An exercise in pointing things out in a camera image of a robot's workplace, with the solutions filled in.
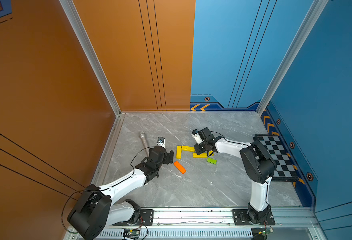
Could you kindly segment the yellow block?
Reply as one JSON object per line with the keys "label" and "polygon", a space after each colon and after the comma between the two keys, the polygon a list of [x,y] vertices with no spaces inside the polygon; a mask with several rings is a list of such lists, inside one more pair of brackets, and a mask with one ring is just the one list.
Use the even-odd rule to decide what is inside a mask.
{"label": "yellow block", "polygon": [[207,157],[208,157],[207,153],[202,153],[202,154],[193,153],[193,158],[207,158]]}
{"label": "yellow block", "polygon": [[182,146],[177,146],[177,154],[176,154],[177,159],[182,158]]}
{"label": "yellow block", "polygon": [[189,146],[182,146],[181,147],[182,151],[186,151],[186,152],[195,152],[195,148],[194,147],[189,147]]}

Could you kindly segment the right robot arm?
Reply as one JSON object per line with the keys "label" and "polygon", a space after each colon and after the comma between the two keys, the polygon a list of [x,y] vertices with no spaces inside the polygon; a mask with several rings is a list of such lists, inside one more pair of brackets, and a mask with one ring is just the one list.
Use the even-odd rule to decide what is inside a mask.
{"label": "right robot arm", "polygon": [[208,129],[193,130],[192,136],[197,154],[224,153],[240,158],[248,177],[251,179],[251,198],[248,203],[246,219],[253,225],[267,224],[272,220],[268,201],[270,182],[277,165],[269,151],[260,141],[242,143],[215,137]]}

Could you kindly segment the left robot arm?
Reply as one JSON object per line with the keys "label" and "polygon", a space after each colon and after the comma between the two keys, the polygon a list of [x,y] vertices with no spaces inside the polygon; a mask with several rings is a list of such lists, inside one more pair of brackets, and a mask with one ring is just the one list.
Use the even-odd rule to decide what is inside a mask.
{"label": "left robot arm", "polygon": [[106,185],[86,187],[70,211],[67,221],[85,240],[95,239],[104,229],[118,223],[139,224],[141,207],[132,200],[116,204],[135,189],[159,176],[162,165],[172,164],[174,151],[167,152],[162,145],[148,147],[145,157],[125,176]]}

